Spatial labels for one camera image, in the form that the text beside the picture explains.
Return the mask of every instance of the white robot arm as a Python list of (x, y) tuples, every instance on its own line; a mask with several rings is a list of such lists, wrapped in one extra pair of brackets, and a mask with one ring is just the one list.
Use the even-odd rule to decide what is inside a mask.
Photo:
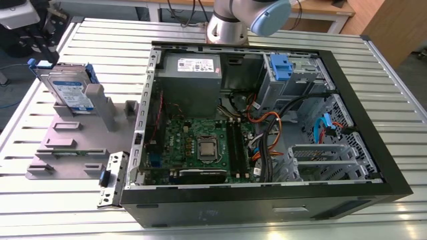
[(206, 38), (214, 44), (241, 45), (248, 39), (246, 28), (258, 36), (269, 36), (289, 14), (289, 0), (216, 0)]

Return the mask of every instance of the computer chassis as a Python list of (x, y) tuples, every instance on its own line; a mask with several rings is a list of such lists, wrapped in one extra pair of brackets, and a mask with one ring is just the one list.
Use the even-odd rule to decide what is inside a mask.
[[(118, 152), (109, 157), (105, 173), (108, 177), (101, 177), (100, 209), (122, 207), (145, 228), (271, 223), (337, 219), (376, 203), (392, 202), (412, 194), (329, 51), (176, 42), (152, 42), (152, 46), (130, 153)], [(265, 71), (271, 70), (265, 66), (265, 59), (279, 54), (289, 59), (295, 58), (296, 62), (297, 58), (309, 58), (311, 63), (317, 66), (316, 77), (311, 82), (309, 77), (304, 76), (307, 86), (311, 87), (304, 88), (299, 94), (307, 91), (329, 91), (332, 94), (321, 99), (307, 99), (281, 118), (284, 147), (280, 150), (284, 157), (273, 166), (272, 182), (257, 182), (256, 175), (250, 172), (253, 180), (246, 180), (248, 182), (242, 181), (241, 175), (234, 174), (232, 181), (240, 178), (238, 183), (148, 184), (146, 174), (153, 168), (153, 162), (148, 160), (144, 144), (148, 134), (146, 115), (158, 77), (157, 67), (162, 65), (161, 55), (169, 53), (260, 56)], [(299, 64), (293, 61), (292, 69), (296, 70), (297, 67)], [(323, 76), (323, 83), (319, 82), (319, 76)], [(321, 142), (313, 138), (315, 127), (308, 129), (304, 126), (313, 126), (323, 113), (328, 114), (332, 122), (340, 122), (344, 129), (333, 130), (335, 137), (324, 137), (324, 144), (316, 144)], [(254, 110), (253, 114), (260, 116), (263, 112)], [(229, 120), (230, 124), (238, 124), (237, 121)], [(291, 142), (287, 142), (287, 134), (295, 136)], [(313, 171), (312, 175), (300, 176), (301, 171), (307, 172), (309, 167), (321, 168), (323, 172)]]

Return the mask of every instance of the ram slot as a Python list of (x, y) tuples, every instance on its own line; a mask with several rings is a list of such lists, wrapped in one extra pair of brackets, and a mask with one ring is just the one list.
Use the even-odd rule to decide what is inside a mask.
[(246, 167), (240, 124), (234, 122), (232, 128), (233, 128), (233, 147), (234, 147), (234, 155), (236, 155), (236, 164), (237, 164), (240, 177), (244, 178), (244, 175), (248, 173), (248, 167)]
[(230, 175), (234, 176), (238, 172), (237, 164), (236, 164), (236, 150), (234, 150), (234, 134), (233, 134), (233, 126), (232, 123), (226, 123), (226, 146), (228, 146), (228, 159), (229, 159), (229, 172)]

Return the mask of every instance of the sticker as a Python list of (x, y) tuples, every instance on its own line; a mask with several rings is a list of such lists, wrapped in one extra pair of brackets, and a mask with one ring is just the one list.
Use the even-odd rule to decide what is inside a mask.
[(261, 169), (260, 168), (257, 168), (257, 167), (253, 168), (253, 175), (254, 176), (260, 176), (261, 175)]
[(93, 104), (82, 93), (84, 86), (78, 81), (53, 81), (53, 88), (66, 106), (78, 113), (93, 110)]
[(337, 14), (337, 15), (347, 15), (347, 16), (351, 16), (351, 15), (352, 15), (351, 12), (341, 12), (341, 11), (337, 11), (336, 14)]
[(177, 71), (213, 73), (213, 59), (180, 58), (177, 60)]
[(260, 109), (260, 107), (261, 107), (261, 105), (258, 105), (258, 104), (256, 103), (256, 101), (252, 103), (252, 106), (253, 106), (253, 108), (256, 108), (256, 109)]

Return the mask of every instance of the metal plate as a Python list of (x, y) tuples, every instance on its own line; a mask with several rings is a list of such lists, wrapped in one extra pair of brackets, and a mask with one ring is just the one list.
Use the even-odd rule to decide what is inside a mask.
[[(121, 103), (141, 98), (144, 82), (140, 80), (144, 79), (141, 76), (145, 74), (152, 40), (194, 43), (205, 41), (201, 28), (181, 29), (173, 23), (86, 18), (82, 25), (85, 29), (102, 31), (82, 33), (85, 30), (78, 30), (80, 24), (73, 23), (60, 44), (61, 60), (68, 58), (84, 63), (92, 58), (92, 61), (100, 61), (92, 63), (105, 95)], [(48, 235), (49, 239), (144, 237), (148, 240), (164, 240), (173, 236), (178, 240), (304, 240), (315, 236), (317, 240), (329, 240), (331, 236), (337, 239), (348, 236), (372, 239), (381, 236), (388, 240), (401, 240), (427, 236), (427, 147), (423, 140), (427, 133), (423, 123), (425, 116), (411, 95), (404, 92), (400, 80), (393, 74), (388, 74), (387, 71), (392, 70), (380, 55), (371, 51), (372, 46), (367, 42), (351, 35), (279, 31), (271, 37), (254, 39), (256, 42), (250, 42), (250, 45), (331, 50), (339, 64), (345, 66), (343, 71), (349, 82), (365, 86), (368, 90), (369, 86), (364, 84), (376, 86), (373, 91), (357, 90), (356, 94), (413, 194), (396, 202), (371, 206), (337, 220), (141, 231), (141, 226), (122, 210), (96, 210), (100, 190), (96, 180), (25, 179), (28, 163), (53, 118), (53, 98), (36, 81), (0, 136), (0, 237), (45, 239)], [(367, 62), (380, 63), (387, 71), (364, 68)], [(387, 85), (388, 91), (381, 91), (377, 85)]]

